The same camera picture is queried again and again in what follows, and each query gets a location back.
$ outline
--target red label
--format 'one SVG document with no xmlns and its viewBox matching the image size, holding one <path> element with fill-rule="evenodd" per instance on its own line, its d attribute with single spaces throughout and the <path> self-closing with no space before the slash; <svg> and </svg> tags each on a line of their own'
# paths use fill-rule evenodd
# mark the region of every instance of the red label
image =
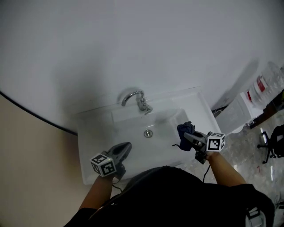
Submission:
<svg viewBox="0 0 284 227">
<path fill-rule="evenodd" d="M 260 91 L 263 92 L 265 90 L 265 86 L 263 85 L 262 81 L 260 80 L 260 77 L 257 78 L 256 82 L 257 82 L 257 85 L 258 85 Z"/>
<path fill-rule="evenodd" d="M 249 91 L 247 92 L 247 94 L 248 94 L 248 99 L 251 101 L 252 98 L 250 97 Z"/>
</svg>

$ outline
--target white sink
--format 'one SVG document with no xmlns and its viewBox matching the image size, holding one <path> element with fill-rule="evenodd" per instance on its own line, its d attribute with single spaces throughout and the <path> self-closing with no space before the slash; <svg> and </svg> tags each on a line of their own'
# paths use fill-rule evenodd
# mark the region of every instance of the white sink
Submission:
<svg viewBox="0 0 284 227">
<path fill-rule="evenodd" d="M 89 159 L 118 143 L 132 143 L 132 150 L 123 162 L 126 168 L 123 179 L 128 179 L 150 168 L 175 166 L 194 158 L 194 149 L 186 152 L 172 146 L 180 142 L 177 125 L 192 121 L 197 131 L 220 132 L 208 105 L 196 89 L 156 95 L 147 103 L 153 107 L 148 115 L 139 110 L 134 98 L 126 107 L 116 104 L 78 114 L 84 184 L 92 184 L 98 176 Z M 153 133 L 151 138 L 144 136 L 147 129 Z"/>
</svg>

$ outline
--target hand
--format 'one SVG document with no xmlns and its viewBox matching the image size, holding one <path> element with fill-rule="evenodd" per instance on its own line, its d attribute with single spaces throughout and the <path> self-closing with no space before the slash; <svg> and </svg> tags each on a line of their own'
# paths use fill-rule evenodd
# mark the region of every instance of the hand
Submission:
<svg viewBox="0 0 284 227">
<path fill-rule="evenodd" d="M 207 151 L 206 152 L 206 160 L 209 160 L 210 158 L 219 155 L 219 152 L 215 152 L 215 151 Z"/>
<path fill-rule="evenodd" d="M 110 175 L 105 176 L 105 177 L 102 177 L 102 176 L 98 176 L 98 177 L 101 177 L 104 180 L 112 182 L 113 178 L 115 177 L 115 174 L 110 174 Z"/>
</svg>

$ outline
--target white wall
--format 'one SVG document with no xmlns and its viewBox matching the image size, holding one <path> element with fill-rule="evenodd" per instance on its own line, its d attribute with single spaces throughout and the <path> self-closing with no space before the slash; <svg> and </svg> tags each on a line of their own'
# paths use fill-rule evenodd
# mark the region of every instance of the white wall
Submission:
<svg viewBox="0 0 284 227">
<path fill-rule="evenodd" d="M 0 21 L 0 90 L 71 129 L 66 110 L 131 87 L 201 86 L 216 108 L 284 61 L 280 0 L 7 0 Z"/>
</svg>

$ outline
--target person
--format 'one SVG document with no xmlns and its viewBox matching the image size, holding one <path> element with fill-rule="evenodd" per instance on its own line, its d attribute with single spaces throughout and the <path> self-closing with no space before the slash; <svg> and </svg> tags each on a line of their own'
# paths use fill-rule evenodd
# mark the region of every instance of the person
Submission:
<svg viewBox="0 0 284 227">
<path fill-rule="evenodd" d="M 175 167 L 158 167 L 132 178 L 110 199 L 113 176 L 98 177 L 65 227 L 184 224 L 273 226 L 274 205 L 225 160 L 207 152 L 217 184 L 206 184 Z"/>
</svg>

